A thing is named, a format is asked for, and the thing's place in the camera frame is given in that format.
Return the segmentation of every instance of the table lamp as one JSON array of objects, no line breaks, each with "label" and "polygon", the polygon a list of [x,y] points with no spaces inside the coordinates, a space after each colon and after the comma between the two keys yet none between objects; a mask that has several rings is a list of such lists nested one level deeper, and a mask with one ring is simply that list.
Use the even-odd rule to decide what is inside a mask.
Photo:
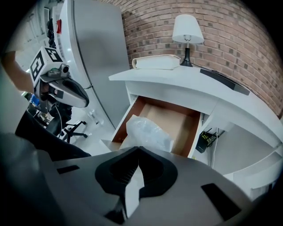
[{"label": "table lamp", "polygon": [[181,65],[192,67],[192,64],[190,62],[189,43],[198,44],[204,42],[203,34],[200,30],[196,18],[188,14],[177,16],[175,19],[172,39],[176,42],[187,44],[185,58]]}]

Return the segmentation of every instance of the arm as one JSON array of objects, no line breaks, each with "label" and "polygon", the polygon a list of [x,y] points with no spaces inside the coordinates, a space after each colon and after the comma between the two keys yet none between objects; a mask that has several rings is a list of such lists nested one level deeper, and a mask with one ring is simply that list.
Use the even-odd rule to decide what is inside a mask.
[{"label": "arm", "polygon": [[2,57],[2,65],[18,90],[29,93],[34,92],[31,76],[22,70],[16,62],[15,51],[8,52]]}]

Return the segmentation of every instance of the white lampshade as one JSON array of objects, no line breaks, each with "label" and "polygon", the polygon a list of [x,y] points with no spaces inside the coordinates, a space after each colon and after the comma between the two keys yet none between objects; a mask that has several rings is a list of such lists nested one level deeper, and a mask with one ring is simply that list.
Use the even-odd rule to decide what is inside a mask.
[{"label": "white lampshade", "polygon": [[203,34],[196,18],[188,14],[176,17],[172,39],[177,42],[186,43],[185,37],[187,39],[191,38],[189,43],[192,44],[204,42]]}]

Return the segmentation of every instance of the desk surface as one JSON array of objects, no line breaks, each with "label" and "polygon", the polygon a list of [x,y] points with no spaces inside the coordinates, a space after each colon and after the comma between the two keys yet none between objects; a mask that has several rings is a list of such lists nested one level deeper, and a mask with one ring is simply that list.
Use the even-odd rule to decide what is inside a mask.
[{"label": "desk surface", "polygon": [[233,91],[221,82],[200,73],[200,68],[179,66],[174,70],[132,69],[112,75],[109,79],[162,83],[215,96],[251,114],[283,142],[283,125],[264,101],[252,92],[244,95]]}]

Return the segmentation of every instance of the black lamp base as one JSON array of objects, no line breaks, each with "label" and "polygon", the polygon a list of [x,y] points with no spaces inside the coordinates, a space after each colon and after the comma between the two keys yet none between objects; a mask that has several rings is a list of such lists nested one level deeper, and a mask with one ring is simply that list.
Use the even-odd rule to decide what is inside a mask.
[{"label": "black lamp base", "polygon": [[191,61],[190,61],[190,48],[186,48],[185,58],[184,58],[183,62],[181,63],[181,66],[186,66],[186,67],[192,67],[193,66],[191,64]]}]

